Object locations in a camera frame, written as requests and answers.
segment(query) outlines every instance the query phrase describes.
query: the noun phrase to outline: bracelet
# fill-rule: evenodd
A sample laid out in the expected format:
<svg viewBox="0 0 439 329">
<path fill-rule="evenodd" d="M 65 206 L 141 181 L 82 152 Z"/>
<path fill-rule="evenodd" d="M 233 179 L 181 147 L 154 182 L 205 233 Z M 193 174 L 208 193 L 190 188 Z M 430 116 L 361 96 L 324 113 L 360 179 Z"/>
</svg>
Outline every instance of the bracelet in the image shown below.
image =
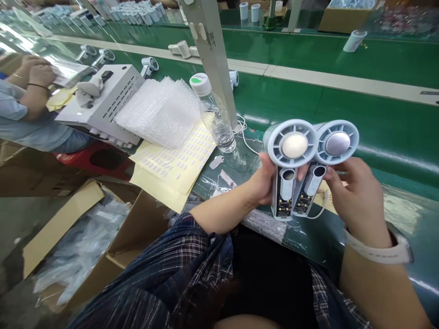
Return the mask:
<svg viewBox="0 0 439 329">
<path fill-rule="evenodd" d="M 27 84 L 28 86 L 29 85 L 34 85 L 34 86 L 36 86 L 36 87 L 41 87 L 41 88 L 44 88 L 45 90 L 47 90 L 48 92 L 50 92 L 50 89 L 49 88 L 47 88 L 47 87 L 44 87 L 44 86 L 42 86 L 42 85 L 37 85 L 37 84 Z"/>
</svg>

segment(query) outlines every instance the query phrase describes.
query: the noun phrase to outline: white watch strap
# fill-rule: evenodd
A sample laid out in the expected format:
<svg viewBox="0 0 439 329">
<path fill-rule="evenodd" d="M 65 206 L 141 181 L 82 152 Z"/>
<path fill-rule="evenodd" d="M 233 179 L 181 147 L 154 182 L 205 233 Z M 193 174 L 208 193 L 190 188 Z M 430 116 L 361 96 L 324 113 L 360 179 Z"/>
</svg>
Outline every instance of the white watch strap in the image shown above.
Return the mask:
<svg viewBox="0 0 439 329">
<path fill-rule="evenodd" d="M 346 244 L 372 262 L 382 264 L 404 264 L 410 263 L 411 261 L 407 246 L 403 241 L 398 241 L 398 245 L 392 248 L 371 248 L 354 238 L 347 230 L 344 231 L 346 232 Z"/>
</svg>

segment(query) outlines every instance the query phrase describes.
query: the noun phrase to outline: plaid shirt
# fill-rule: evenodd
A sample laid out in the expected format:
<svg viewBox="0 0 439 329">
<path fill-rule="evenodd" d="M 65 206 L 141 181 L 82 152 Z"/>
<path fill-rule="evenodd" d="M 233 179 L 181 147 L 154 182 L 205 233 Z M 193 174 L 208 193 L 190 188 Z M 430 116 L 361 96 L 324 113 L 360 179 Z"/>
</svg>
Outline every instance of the plaid shirt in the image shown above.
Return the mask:
<svg viewBox="0 0 439 329">
<path fill-rule="evenodd" d="M 196 308 L 199 291 L 231 280 L 229 235 L 207 235 L 190 213 L 137 257 L 70 324 L 73 328 L 177 328 Z M 318 265 L 310 265 L 319 328 L 372 328 Z"/>
</svg>

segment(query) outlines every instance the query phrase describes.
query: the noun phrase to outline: blue shirt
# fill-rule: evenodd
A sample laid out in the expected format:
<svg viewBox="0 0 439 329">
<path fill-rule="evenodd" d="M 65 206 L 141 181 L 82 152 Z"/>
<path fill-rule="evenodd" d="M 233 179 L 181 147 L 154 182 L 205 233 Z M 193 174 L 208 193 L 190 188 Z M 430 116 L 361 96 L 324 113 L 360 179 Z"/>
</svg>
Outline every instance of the blue shirt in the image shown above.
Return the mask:
<svg viewBox="0 0 439 329">
<path fill-rule="evenodd" d="M 372 328 L 318 265 L 309 266 L 319 328 Z M 205 296 L 215 293 L 232 277 L 231 236 L 207 234 L 187 212 L 86 306 L 68 328 L 187 328 L 184 319 L 205 302 Z"/>
<path fill-rule="evenodd" d="M 40 151 L 51 151 L 64 143 L 73 129 L 54 121 L 56 113 L 45 111 L 37 120 L 21 120 L 27 107 L 18 100 L 25 90 L 0 80 L 0 138 Z"/>
</svg>

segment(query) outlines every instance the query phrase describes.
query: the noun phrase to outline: plastic water bottle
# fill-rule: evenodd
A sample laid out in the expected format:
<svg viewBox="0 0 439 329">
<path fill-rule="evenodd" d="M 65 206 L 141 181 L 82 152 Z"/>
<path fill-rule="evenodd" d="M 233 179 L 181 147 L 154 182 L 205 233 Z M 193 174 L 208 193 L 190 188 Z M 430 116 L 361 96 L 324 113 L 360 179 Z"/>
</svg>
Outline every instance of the plastic water bottle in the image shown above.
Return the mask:
<svg viewBox="0 0 439 329">
<path fill-rule="evenodd" d="M 190 84 L 198 96 L 201 119 L 212 135 L 216 146 L 223 153 L 233 152 L 236 148 L 236 141 L 229 115 L 219 97 L 212 92 L 209 78 L 204 73 L 197 73 L 192 76 Z"/>
</svg>

